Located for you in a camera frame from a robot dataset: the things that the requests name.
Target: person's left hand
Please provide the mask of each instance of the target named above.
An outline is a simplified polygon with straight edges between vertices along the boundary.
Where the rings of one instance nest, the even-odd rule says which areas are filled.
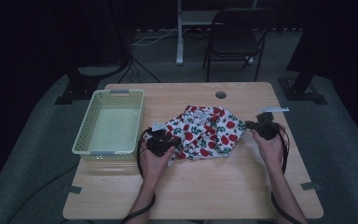
[[[144,187],[154,189],[164,173],[167,163],[170,160],[175,147],[170,147],[162,156],[158,157],[149,149],[146,149],[146,142],[141,144],[141,165],[144,173]]]

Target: black tape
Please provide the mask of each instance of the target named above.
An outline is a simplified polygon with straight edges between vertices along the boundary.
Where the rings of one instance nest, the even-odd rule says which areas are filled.
[[[69,192],[71,193],[80,194],[81,190],[82,190],[81,187],[76,187],[76,186],[69,187]]]
[[[319,190],[319,189],[322,189],[322,186],[319,183],[315,183],[315,182],[309,182],[309,183],[301,184],[301,187],[303,188],[303,190],[307,190],[307,189]]]

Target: white cloth with red cherries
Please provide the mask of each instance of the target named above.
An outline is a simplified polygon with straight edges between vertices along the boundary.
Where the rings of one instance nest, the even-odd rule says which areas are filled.
[[[183,114],[164,123],[162,127],[172,138],[181,138],[182,143],[168,165],[175,159],[229,157],[246,130],[245,122],[222,106],[188,105]]]

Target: light green basket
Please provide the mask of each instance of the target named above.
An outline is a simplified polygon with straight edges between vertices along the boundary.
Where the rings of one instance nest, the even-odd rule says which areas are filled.
[[[72,152],[85,160],[134,160],[144,113],[144,91],[95,91]]]

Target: folding chair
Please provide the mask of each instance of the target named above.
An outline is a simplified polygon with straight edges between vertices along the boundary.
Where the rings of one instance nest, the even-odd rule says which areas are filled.
[[[255,70],[255,81],[263,56],[267,33],[274,27],[277,13],[268,7],[261,8],[225,8],[214,17],[208,38],[208,48],[205,53],[202,68],[208,63],[206,81],[209,81],[211,61],[245,61],[258,56]],[[212,60],[212,55],[225,58]]]

